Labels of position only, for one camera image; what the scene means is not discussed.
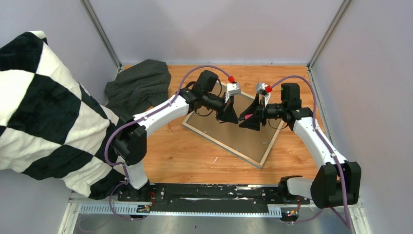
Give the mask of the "wooden photo frame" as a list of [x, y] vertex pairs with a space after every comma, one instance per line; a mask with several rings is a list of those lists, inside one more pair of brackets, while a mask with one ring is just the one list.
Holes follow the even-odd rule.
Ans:
[[271, 120], [259, 131], [240, 128], [237, 124], [221, 123], [216, 112], [202, 107], [186, 116], [182, 125], [247, 161], [262, 168], [284, 125], [281, 120]]

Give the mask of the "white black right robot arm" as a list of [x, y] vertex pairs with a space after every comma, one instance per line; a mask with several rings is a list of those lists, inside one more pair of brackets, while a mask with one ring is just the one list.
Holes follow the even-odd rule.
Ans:
[[318, 208], [353, 205], [358, 202], [361, 167], [348, 161], [327, 139], [313, 111], [302, 107], [300, 86], [297, 83], [281, 85], [281, 102], [270, 104], [271, 86], [256, 85], [256, 96], [250, 106], [240, 114], [240, 127], [259, 131], [271, 119], [281, 119], [297, 136], [319, 167], [313, 180], [300, 175], [281, 178], [278, 197], [291, 203], [297, 196], [314, 202]]

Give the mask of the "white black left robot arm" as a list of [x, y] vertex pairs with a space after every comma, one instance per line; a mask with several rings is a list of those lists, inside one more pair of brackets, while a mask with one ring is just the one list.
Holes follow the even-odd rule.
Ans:
[[227, 78], [226, 88], [222, 88], [218, 75], [204, 70], [196, 81], [186, 86], [180, 84], [175, 95], [167, 101], [134, 115], [129, 121], [120, 120], [107, 146], [112, 146], [121, 156], [119, 165], [124, 168], [126, 185], [131, 186], [130, 194], [135, 200], [144, 201], [149, 196], [149, 179], [143, 158], [147, 153], [148, 137], [159, 128], [202, 107], [215, 112], [220, 122], [238, 123], [233, 105], [241, 88], [233, 76]]

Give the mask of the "dark grey cloth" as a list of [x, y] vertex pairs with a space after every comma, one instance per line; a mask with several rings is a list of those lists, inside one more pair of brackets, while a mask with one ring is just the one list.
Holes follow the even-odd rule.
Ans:
[[147, 59], [120, 72], [114, 81], [106, 84], [106, 107], [115, 113], [142, 113], [168, 100], [170, 81], [165, 62]]

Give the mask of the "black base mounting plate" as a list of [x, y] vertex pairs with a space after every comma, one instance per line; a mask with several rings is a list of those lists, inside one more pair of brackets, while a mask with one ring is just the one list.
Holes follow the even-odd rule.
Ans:
[[154, 212], [263, 214], [268, 206], [308, 205], [307, 198], [283, 198], [277, 186], [151, 183], [137, 191], [122, 186], [119, 202], [147, 202]]

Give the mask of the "black white checkered blanket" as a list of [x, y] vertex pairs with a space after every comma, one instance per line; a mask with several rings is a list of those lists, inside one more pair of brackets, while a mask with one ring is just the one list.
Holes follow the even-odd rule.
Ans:
[[0, 50], [0, 168], [36, 180], [56, 178], [94, 200], [124, 187], [109, 137], [119, 116], [77, 82], [42, 31]]

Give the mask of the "right aluminium corner post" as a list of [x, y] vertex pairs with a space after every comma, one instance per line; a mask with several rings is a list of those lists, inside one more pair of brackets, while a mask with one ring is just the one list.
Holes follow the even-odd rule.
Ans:
[[333, 35], [333, 33], [335, 32], [336, 28], [338, 27], [340, 21], [342, 20], [342, 18], [344, 17], [344, 15], [346, 14], [349, 6], [351, 5], [353, 1], [352, 0], [343, 0], [341, 2], [341, 5], [339, 6], [337, 12], [335, 13], [332, 21], [330, 22], [326, 32], [324, 33], [321, 41], [319, 42], [315, 52], [313, 53], [310, 61], [307, 64], [307, 68], [309, 70], [311, 70], [314, 65], [316, 64], [316, 62], [318, 61], [320, 55], [322, 54], [325, 46], [327, 45], [327, 43], [330, 40], [330, 37]]

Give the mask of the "aluminium corner post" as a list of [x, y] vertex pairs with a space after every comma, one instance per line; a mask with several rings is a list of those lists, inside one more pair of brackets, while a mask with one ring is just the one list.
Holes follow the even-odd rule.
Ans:
[[337, 12], [335, 13], [332, 21], [330, 22], [326, 32], [324, 33], [321, 41], [319, 42], [315, 52], [313, 53], [310, 61], [307, 64], [307, 68], [309, 70], [311, 70], [314, 65], [316, 64], [316, 62], [318, 61], [320, 55], [322, 54], [325, 46], [327, 45], [327, 43], [330, 40], [330, 37], [333, 35], [333, 33], [335, 32], [336, 28], [338, 27], [340, 21], [342, 20], [342, 18], [344, 17], [344, 15], [346, 14], [349, 6], [351, 5], [353, 1], [352, 0], [343, 0], [341, 2], [341, 5], [339, 6]]
[[107, 50], [111, 60], [115, 64], [117, 68], [117, 72], [119, 73], [122, 68], [122, 63], [120, 62], [120, 59], [118, 58], [99, 18], [98, 15], [96, 14], [91, 2], [89, 0], [80, 0], [87, 16], [89, 17], [92, 25], [94, 26], [99, 38], [101, 39], [105, 49]]

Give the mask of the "left aluminium corner post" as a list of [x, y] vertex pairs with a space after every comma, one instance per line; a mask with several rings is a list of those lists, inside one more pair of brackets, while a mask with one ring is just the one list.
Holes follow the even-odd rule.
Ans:
[[98, 15], [96, 14], [91, 2], [89, 0], [80, 0], [87, 16], [89, 17], [92, 25], [94, 26], [99, 38], [101, 39], [105, 49], [107, 50], [111, 60], [115, 64], [117, 68], [117, 72], [119, 73], [122, 68], [122, 63], [120, 62], [120, 59], [118, 58], [99, 18]]

